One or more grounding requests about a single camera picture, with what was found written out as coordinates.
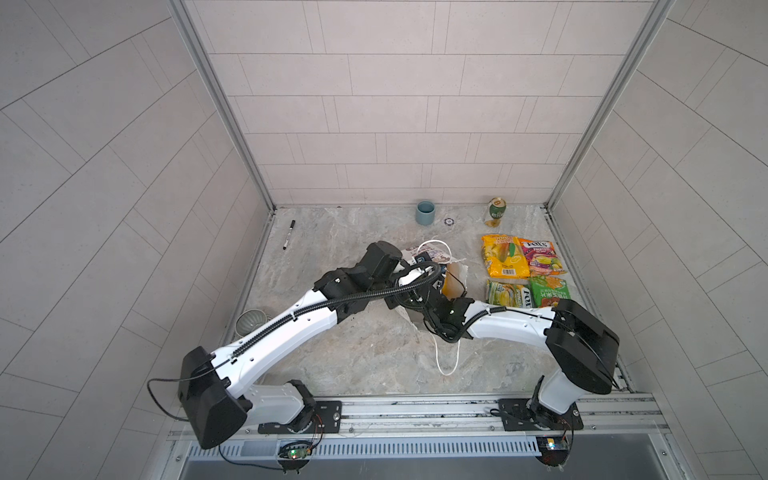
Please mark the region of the green snack bag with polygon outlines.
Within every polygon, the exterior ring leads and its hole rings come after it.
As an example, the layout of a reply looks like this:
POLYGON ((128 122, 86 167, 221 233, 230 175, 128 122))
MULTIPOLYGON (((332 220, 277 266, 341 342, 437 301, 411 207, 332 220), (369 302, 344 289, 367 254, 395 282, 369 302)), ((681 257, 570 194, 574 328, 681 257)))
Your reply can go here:
POLYGON ((525 284, 511 284, 494 280, 486 281, 487 302, 510 308, 534 308, 531 290, 525 284))
POLYGON ((529 289, 536 307, 556 306, 560 300, 571 300, 567 282, 559 276, 531 276, 529 289))

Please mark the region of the yellow candy snack bag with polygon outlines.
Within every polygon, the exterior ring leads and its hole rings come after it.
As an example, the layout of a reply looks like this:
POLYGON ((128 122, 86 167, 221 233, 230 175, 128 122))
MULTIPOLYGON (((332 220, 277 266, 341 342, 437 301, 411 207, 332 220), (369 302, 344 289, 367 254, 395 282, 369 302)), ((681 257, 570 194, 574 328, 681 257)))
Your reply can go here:
POLYGON ((527 279, 530 267, 518 239, 509 235, 490 234, 482 237, 482 257, 488 275, 496 279, 527 279))

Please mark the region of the pink candy snack bag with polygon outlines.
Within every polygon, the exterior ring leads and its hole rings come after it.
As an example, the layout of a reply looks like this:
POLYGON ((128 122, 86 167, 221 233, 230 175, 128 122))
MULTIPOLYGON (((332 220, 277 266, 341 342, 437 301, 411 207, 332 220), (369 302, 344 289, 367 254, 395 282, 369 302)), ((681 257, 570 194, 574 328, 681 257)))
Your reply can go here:
POLYGON ((562 275, 567 272, 551 241, 517 239, 531 276, 562 275))

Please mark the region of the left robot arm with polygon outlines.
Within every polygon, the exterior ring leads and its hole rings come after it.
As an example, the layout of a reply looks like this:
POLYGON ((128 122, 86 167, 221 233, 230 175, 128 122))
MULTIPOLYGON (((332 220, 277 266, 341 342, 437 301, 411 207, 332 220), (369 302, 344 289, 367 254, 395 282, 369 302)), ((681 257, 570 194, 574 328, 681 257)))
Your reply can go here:
POLYGON ((394 245, 378 241, 356 265, 325 273, 290 308, 254 332, 213 352, 201 346, 189 351, 181 363, 177 396, 199 446, 215 448, 248 423, 303 428, 315 406, 303 383, 257 387, 255 381, 370 302, 428 289, 441 273, 438 263, 407 264, 394 245))

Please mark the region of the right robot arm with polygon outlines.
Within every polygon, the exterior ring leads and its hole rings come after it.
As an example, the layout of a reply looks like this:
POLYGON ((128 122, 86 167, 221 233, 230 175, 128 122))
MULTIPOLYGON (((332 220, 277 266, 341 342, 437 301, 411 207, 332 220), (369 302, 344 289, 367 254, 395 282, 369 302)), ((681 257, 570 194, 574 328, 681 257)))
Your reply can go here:
POLYGON ((583 427, 576 402, 584 395, 607 395, 614 387, 619 336, 578 302, 514 309, 469 297, 448 299, 429 293, 420 310, 427 328, 447 343, 462 339, 500 339, 544 349, 557 363, 543 376, 523 406, 499 406, 515 428, 566 431, 583 427))

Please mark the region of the teal ceramic cup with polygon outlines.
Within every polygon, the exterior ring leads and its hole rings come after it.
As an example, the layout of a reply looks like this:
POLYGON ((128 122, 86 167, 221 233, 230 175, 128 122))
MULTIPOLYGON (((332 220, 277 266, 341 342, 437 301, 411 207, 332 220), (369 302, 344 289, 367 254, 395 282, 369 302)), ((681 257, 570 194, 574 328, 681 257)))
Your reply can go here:
POLYGON ((415 221, 422 226, 429 226, 434 222, 436 206, 431 201, 420 201, 416 206, 415 221))

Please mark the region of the green beverage can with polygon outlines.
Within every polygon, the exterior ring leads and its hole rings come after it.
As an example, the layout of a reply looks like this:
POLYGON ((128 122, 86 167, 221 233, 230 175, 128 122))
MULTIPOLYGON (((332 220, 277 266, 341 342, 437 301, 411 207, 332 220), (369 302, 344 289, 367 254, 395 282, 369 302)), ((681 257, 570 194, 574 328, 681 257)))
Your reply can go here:
POLYGON ((506 212, 507 203, 501 197, 494 197, 488 203, 484 224, 490 228, 497 228, 506 212))

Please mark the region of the black marker pen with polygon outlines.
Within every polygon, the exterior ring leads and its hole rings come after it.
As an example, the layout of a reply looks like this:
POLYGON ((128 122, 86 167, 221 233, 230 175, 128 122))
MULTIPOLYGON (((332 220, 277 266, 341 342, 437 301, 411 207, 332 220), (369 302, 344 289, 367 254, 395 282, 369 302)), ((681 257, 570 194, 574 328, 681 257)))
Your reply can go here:
POLYGON ((288 227, 288 231, 286 233, 284 242, 282 244, 282 250, 284 250, 284 251, 287 250, 288 246, 290 245, 290 239, 292 237, 292 233, 293 233, 293 231, 295 229, 295 226, 296 226, 296 219, 292 219, 291 222, 290 222, 290 225, 288 227))

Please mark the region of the right controller board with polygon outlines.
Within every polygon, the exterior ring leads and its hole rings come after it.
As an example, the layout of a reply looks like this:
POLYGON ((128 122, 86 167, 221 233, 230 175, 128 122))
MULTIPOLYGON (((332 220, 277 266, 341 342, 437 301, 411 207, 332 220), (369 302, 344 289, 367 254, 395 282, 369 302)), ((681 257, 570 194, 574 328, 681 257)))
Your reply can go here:
POLYGON ((537 460, 548 467, 558 467, 567 462, 571 447, 564 437, 537 437, 540 455, 537 460))

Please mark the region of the controller board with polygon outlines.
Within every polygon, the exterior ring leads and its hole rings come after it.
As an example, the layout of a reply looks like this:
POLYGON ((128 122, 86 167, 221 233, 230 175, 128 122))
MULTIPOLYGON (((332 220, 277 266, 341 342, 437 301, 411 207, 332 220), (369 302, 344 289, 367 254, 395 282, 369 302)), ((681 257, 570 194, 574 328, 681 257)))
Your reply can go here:
POLYGON ((307 460, 313 453, 315 445, 311 441, 299 440, 282 445, 278 450, 278 458, 285 461, 307 460))
POLYGON ((571 447, 564 437, 537 437, 540 455, 537 460, 548 467, 558 467, 567 462, 571 447))

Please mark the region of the left controller board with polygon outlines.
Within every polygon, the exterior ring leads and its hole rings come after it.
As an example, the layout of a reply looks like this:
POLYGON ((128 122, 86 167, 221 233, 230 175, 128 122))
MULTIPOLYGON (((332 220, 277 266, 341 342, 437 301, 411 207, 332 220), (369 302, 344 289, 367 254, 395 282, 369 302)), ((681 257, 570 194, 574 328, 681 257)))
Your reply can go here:
POLYGON ((285 461, 307 460, 313 453, 315 445, 311 441, 299 440, 282 445, 278 450, 278 458, 285 461))

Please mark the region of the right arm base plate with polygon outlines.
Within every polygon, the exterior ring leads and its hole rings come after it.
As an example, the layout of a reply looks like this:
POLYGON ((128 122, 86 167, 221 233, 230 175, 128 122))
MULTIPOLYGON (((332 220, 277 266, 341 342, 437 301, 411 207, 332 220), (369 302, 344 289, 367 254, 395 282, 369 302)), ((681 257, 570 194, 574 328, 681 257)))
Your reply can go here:
POLYGON ((536 402, 524 398, 502 398, 492 416, 501 419, 505 431, 578 431, 584 428, 580 411, 575 403, 563 414, 557 414, 536 402))

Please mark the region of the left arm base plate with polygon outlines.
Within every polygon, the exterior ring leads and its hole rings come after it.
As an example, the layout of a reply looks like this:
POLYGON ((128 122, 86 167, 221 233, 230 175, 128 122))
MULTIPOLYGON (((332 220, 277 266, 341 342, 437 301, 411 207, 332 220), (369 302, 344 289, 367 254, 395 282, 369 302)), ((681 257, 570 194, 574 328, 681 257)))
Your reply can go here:
POLYGON ((335 434, 340 430, 343 403, 341 401, 316 401, 305 406, 298 416, 287 424, 264 423, 258 426, 259 434, 335 434))

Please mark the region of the aluminium mounting rail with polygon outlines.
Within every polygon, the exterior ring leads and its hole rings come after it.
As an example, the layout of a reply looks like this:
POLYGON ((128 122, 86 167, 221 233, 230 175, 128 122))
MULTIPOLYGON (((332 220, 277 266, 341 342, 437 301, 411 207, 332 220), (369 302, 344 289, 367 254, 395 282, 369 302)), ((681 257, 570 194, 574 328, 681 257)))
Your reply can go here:
POLYGON ((235 419, 220 414, 190 420, 189 426, 204 449, 217 447, 232 438, 272 435, 324 435, 327 438, 368 437, 467 437, 526 435, 529 437, 607 434, 664 434, 670 428, 651 394, 612 393, 586 395, 576 402, 584 428, 578 431, 505 431, 490 409, 502 398, 524 398, 522 393, 457 395, 314 396, 301 398, 268 396, 259 388, 251 398, 251 409, 235 419), (316 401, 341 401, 338 433, 259 434, 264 423, 287 424, 305 406, 316 401))

